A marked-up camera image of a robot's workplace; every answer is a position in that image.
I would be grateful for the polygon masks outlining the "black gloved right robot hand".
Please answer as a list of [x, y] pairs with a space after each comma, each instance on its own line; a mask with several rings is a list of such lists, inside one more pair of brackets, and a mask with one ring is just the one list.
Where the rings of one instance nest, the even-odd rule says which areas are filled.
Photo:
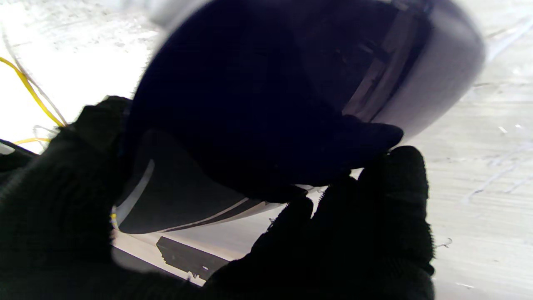
[[38, 156], [35, 152], [0, 139], [0, 171], [2, 173], [23, 167]]

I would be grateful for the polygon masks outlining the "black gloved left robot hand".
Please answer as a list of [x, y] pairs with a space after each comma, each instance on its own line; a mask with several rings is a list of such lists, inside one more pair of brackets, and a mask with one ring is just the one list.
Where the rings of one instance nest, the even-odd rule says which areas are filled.
[[316, 212], [301, 190], [251, 251], [202, 287], [112, 258], [118, 141], [131, 101], [86, 105], [42, 155], [2, 175], [2, 300], [434, 300], [424, 158], [402, 146], [358, 179], [326, 180]]

